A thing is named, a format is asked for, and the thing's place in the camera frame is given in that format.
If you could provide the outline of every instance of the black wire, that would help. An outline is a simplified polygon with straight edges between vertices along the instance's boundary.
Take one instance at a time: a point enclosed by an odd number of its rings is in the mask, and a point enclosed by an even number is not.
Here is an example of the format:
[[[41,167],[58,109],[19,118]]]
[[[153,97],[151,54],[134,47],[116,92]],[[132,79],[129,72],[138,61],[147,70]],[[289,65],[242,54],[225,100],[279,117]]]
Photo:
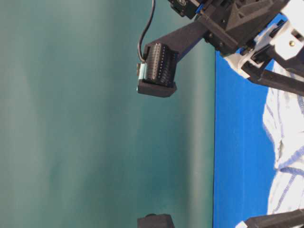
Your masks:
[[[139,38],[138,44],[137,44],[138,57],[142,62],[145,62],[145,59],[143,58],[143,54],[142,54],[142,41],[143,41],[144,36],[146,35],[146,32],[148,31],[148,29],[151,25],[151,22],[152,22],[152,19],[153,19],[153,16],[154,16],[155,5],[156,5],[155,0],[152,0],[152,11],[151,11],[151,14],[150,14],[149,21],[148,21],[146,27],[144,28],[144,30],[143,30],[140,38]]]

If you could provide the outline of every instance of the teal wall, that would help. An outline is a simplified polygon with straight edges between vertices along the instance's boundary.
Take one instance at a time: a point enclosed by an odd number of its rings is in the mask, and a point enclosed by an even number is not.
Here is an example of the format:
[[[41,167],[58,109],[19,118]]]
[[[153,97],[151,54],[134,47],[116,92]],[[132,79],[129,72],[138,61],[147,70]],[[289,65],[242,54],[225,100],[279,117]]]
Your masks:
[[[212,224],[214,50],[178,91],[136,93],[151,1],[0,0],[0,227],[136,228],[170,213]],[[188,23],[157,1],[144,42]]]

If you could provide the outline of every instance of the black plastic housing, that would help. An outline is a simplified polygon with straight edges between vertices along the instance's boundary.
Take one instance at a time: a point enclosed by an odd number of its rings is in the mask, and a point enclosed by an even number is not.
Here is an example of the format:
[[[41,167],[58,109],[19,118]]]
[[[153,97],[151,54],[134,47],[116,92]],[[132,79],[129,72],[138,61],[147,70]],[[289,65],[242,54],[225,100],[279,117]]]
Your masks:
[[[304,224],[304,211],[298,209],[286,213],[252,217],[246,220],[245,224],[248,228],[294,228]]]
[[[196,10],[203,0],[168,0],[171,3],[171,8],[174,9],[180,16],[187,16],[192,19],[196,15]]]
[[[212,0],[198,21],[209,30],[205,40],[227,56],[249,47],[288,1]]]
[[[177,90],[176,85],[174,83],[172,88],[147,83],[144,80],[138,80],[137,92],[139,94],[145,94],[150,96],[158,96],[158,97],[169,97]]]
[[[150,215],[137,219],[137,228],[174,228],[171,215]]]

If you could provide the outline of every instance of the towel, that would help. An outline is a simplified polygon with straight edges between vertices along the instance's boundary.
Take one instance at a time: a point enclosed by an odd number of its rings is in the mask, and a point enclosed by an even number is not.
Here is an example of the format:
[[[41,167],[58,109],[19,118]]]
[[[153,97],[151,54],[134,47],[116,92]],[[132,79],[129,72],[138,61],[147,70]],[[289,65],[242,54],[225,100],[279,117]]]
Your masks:
[[[300,81],[277,62],[273,71]],[[268,198],[268,214],[304,208],[304,97],[269,88],[264,129],[274,145],[277,171]]]

